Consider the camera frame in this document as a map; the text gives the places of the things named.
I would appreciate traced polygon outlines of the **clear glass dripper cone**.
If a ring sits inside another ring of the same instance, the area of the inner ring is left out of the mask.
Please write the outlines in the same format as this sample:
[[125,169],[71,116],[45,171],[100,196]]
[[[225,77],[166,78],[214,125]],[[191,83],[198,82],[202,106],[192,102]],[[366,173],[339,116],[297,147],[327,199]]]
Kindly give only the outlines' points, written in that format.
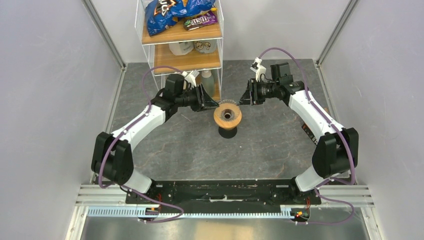
[[214,114],[220,120],[229,122],[235,120],[241,114],[241,110],[236,101],[226,99],[219,102]]

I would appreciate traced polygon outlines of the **wooden ring dripper holder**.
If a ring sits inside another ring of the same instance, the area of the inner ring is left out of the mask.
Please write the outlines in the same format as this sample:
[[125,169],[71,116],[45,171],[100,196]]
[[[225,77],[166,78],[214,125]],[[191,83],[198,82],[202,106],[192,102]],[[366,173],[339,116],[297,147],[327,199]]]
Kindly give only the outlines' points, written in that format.
[[237,104],[225,102],[214,110],[213,119],[220,128],[232,130],[241,123],[242,112]]

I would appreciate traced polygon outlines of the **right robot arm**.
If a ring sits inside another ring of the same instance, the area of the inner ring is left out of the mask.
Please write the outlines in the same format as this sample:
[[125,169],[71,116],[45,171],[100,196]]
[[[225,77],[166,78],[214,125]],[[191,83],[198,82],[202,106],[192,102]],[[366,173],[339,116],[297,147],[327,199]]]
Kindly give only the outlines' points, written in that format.
[[315,100],[304,81],[294,81],[287,62],[271,66],[271,78],[256,58],[251,65],[255,77],[247,82],[240,105],[261,105],[267,99],[279,99],[303,120],[303,128],[316,145],[311,166],[291,179],[289,200],[300,205],[309,198],[309,192],[322,183],[350,171],[358,165],[359,133],[346,128],[332,118]]

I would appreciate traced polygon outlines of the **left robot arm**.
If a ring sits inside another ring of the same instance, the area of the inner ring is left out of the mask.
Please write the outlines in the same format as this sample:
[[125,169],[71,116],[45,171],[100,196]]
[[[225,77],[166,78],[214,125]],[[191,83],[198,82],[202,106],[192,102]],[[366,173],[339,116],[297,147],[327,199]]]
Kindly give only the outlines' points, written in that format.
[[112,133],[101,132],[95,139],[91,170],[99,178],[137,191],[144,204],[152,204],[157,191],[153,179],[135,169],[133,150],[155,128],[167,122],[182,107],[194,112],[214,109],[219,104],[202,84],[188,81],[188,74],[167,76],[165,86],[146,108],[129,123]]

